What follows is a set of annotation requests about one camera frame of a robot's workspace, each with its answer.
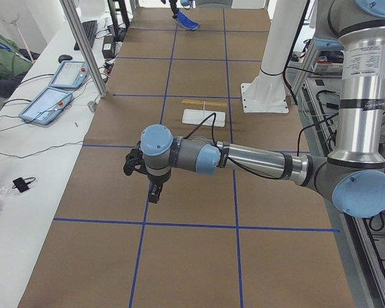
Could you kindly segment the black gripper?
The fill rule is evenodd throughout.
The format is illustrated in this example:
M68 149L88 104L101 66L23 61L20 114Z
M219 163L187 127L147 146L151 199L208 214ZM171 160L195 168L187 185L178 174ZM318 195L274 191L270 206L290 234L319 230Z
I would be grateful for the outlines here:
M123 171L126 176L130 176L135 171L148 177L151 182L148 192L148 201L150 203L158 203L162 192L162 185L171 177L171 171L166 171L163 175L157 176L147 170L140 141L138 141L136 146L127 154Z

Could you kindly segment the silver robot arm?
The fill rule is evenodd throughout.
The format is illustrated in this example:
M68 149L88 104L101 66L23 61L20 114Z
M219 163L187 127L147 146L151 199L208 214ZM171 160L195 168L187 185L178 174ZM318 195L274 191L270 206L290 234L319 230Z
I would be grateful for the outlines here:
M385 159L379 141L385 109L385 1L319 1L314 41L320 49L344 51L336 144L326 157L260 150L195 133L173 136L154 124L127 154L124 173L148 177L153 203L174 168L211 175L231 167L307 187L349 216L369 218L384 211Z
M173 13L173 18L178 18L179 8L177 7L177 0L169 0L170 8ZM192 0L181 0L181 5L186 10L190 10L193 7Z

